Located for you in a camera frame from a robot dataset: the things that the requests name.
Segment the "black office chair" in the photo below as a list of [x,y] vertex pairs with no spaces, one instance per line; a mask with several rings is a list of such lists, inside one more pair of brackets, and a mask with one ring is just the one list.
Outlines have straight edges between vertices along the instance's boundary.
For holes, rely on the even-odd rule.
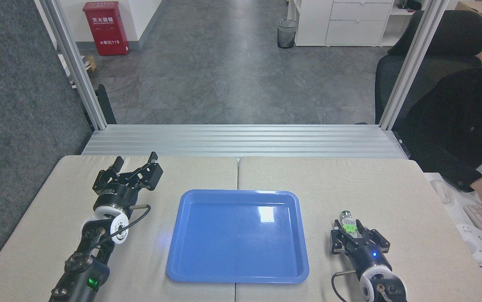
[[[375,122],[379,123],[423,11],[415,12],[400,40],[377,64],[375,72]],[[403,122],[412,106],[446,75],[481,67],[475,55],[482,50],[482,17],[471,11],[446,11],[440,20],[417,76],[405,98],[394,128]]]

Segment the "mesh trash bin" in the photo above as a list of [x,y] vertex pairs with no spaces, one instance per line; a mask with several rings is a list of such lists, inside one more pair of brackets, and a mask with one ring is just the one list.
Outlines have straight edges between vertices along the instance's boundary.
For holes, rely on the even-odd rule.
[[295,33],[297,32],[298,23],[293,20],[280,20],[278,25],[278,47],[291,48],[295,45]]

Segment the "green indicator light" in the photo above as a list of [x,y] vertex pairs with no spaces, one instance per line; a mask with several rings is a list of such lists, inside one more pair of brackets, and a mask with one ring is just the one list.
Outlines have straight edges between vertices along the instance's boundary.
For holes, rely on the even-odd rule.
[[88,279],[88,287],[90,287],[91,289],[95,290],[98,284],[99,284],[99,281],[95,281],[91,278]]

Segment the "trash can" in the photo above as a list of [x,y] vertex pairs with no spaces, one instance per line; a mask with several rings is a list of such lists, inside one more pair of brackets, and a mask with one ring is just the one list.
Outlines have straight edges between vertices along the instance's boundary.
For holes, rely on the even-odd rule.
[[297,21],[283,19],[276,24],[278,25],[278,47],[293,47],[295,45],[295,34],[298,27]]
[[129,46],[117,1],[86,2],[82,11],[99,55],[127,54]]

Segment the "black jacket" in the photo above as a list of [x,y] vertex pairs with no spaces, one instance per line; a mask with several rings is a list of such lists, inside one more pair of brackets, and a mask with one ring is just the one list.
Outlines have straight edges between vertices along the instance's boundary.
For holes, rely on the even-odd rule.
[[482,177],[482,67],[442,78],[396,131],[423,172],[471,191]]

